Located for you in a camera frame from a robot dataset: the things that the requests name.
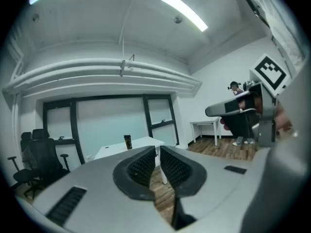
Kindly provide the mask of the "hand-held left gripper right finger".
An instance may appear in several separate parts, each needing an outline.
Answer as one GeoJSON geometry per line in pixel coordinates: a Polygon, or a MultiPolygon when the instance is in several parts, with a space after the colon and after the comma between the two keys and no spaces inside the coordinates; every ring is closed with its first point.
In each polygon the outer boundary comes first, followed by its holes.
{"type": "Polygon", "coordinates": [[[172,227],[182,229],[220,205],[240,183],[250,164],[162,146],[160,166],[175,193],[172,227]]]}

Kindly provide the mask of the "white desk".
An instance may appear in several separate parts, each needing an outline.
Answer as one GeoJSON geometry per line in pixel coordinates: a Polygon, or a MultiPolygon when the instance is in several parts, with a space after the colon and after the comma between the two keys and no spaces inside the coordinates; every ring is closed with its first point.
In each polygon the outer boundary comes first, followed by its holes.
{"type": "MultiPolygon", "coordinates": [[[[132,141],[133,149],[142,148],[146,146],[154,146],[156,151],[156,158],[155,158],[155,166],[160,166],[160,147],[164,146],[164,142],[151,138],[149,136],[139,138],[132,141]]],[[[105,158],[111,155],[119,154],[124,151],[127,151],[125,143],[118,143],[109,146],[103,146],[100,148],[99,152],[95,155],[94,160],[105,158]]]]}

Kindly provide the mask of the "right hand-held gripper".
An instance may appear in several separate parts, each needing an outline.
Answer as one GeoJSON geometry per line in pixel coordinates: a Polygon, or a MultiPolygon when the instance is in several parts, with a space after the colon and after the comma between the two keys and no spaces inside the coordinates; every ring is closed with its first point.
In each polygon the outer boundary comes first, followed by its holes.
{"type": "Polygon", "coordinates": [[[277,96],[290,80],[288,72],[268,54],[263,54],[250,67],[250,77],[243,84],[245,92],[205,109],[208,117],[223,117],[242,112],[240,102],[252,94],[261,97],[259,122],[252,127],[254,139],[260,147],[271,147],[276,141],[277,96]]]}

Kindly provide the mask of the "person's right hand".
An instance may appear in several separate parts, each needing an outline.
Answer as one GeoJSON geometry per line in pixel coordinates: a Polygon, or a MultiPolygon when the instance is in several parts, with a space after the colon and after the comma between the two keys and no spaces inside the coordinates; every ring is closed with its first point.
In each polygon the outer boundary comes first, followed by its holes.
{"type": "Polygon", "coordinates": [[[280,101],[278,101],[277,103],[275,124],[276,124],[277,131],[279,130],[288,131],[292,128],[292,123],[287,117],[285,110],[282,104],[280,103],[280,101]]]}

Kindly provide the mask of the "black chest-mounted device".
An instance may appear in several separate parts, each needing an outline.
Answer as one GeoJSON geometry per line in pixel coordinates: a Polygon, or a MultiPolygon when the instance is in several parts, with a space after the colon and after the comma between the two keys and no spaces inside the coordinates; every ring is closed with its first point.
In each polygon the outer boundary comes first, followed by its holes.
{"type": "Polygon", "coordinates": [[[268,28],[270,28],[269,24],[267,23],[265,17],[263,17],[260,14],[260,6],[256,4],[256,2],[254,0],[245,0],[247,2],[247,4],[249,5],[249,7],[251,8],[251,10],[253,11],[253,13],[255,14],[255,16],[257,18],[259,18],[262,23],[264,23],[268,28]]]}

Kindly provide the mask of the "small white table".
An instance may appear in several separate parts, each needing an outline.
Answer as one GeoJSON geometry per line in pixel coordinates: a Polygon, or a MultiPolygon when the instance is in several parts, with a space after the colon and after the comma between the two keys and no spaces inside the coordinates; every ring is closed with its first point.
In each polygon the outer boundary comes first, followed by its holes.
{"type": "Polygon", "coordinates": [[[195,127],[199,129],[199,137],[202,138],[202,127],[206,125],[212,125],[214,131],[214,144],[218,146],[218,139],[222,139],[221,129],[220,129],[220,117],[216,117],[214,119],[208,119],[207,121],[193,121],[190,122],[191,133],[193,142],[196,143],[196,136],[195,136],[195,127]]]}

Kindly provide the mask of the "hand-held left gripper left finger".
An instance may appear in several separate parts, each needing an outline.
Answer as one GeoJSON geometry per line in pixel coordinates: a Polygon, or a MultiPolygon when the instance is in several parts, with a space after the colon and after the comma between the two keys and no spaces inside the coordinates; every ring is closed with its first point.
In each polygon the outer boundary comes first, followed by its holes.
{"type": "Polygon", "coordinates": [[[41,192],[33,206],[70,233],[173,233],[149,188],[155,156],[148,146],[83,164],[41,192]]]}

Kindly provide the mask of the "white ceiling pipe bundle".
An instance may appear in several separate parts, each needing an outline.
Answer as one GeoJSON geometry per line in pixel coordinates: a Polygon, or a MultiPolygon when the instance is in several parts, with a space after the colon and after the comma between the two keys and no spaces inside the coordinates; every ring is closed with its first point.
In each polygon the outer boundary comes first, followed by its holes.
{"type": "Polygon", "coordinates": [[[4,93],[52,97],[75,93],[171,93],[195,96],[202,82],[148,63],[116,58],[82,58],[48,64],[13,77],[4,93]]]}

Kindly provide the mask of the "black framed window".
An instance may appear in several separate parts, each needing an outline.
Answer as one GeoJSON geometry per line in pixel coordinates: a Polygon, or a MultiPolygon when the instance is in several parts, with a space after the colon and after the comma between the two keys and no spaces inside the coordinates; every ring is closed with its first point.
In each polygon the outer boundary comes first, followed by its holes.
{"type": "Polygon", "coordinates": [[[153,135],[153,129],[162,128],[164,126],[173,125],[175,130],[176,143],[179,144],[178,129],[176,125],[175,114],[173,110],[173,102],[171,95],[169,94],[131,94],[131,95],[101,95],[101,96],[91,96],[91,97],[79,97],[79,98],[69,98],[62,100],[55,100],[43,103],[43,128],[48,129],[48,111],[60,108],[69,108],[69,121],[72,138],[56,140],[57,145],[71,145],[74,144],[76,147],[77,155],[80,163],[83,165],[86,160],[83,157],[82,148],[80,144],[80,138],[78,136],[78,125],[77,125],[77,102],[80,101],[92,101],[92,100],[112,100],[112,99],[134,99],[141,98],[143,101],[143,107],[146,117],[148,135],[153,135]],[[171,120],[167,120],[164,123],[155,123],[151,121],[150,107],[148,104],[149,100],[167,100],[169,104],[170,113],[172,116],[171,120]]]}

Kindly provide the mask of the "black mesh office chair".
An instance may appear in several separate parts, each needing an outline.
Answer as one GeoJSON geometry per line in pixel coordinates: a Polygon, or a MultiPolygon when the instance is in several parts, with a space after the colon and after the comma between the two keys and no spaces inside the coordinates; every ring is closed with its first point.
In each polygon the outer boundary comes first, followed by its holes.
{"type": "Polygon", "coordinates": [[[32,169],[20,169],[16,164],[16,157],[8,157],[16,167],[17,171],[13,178],[18,184],[28,185],[28,189],[23,192],[25,198],[28,194],[35,194],[39,190],[43,190],[55,181],[61,179],[70,173],[67,158],[68,154],[61,154],[65,166],[63,166],[58,159],[56,153],[55,140],[50,138],[49,133],[44,129],[34,129],[32,132],[32,139],[29,143],[32,158],[32,169]]]}
{"type": "Polygon", "coordinates": [[[22,162],[27,169],[32,169],[32,158],[31,158],[31,151],[29,148],[29,143],[32,139],[31,132],[24,132],[21,134],[21,155],[22,155],[22,162]]]}

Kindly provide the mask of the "person's white shirt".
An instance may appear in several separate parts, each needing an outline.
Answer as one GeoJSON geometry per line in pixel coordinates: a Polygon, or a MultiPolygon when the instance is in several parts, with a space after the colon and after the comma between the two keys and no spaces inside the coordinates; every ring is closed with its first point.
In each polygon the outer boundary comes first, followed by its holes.
{"type": "Polygon", "coordinates": [[[273,37],[285,50],[295,71],[298,73],[305,62],[303,48],[299,44],[298,28],[292,13],[281,0],[254,0],[265,14],[273,37]]]}

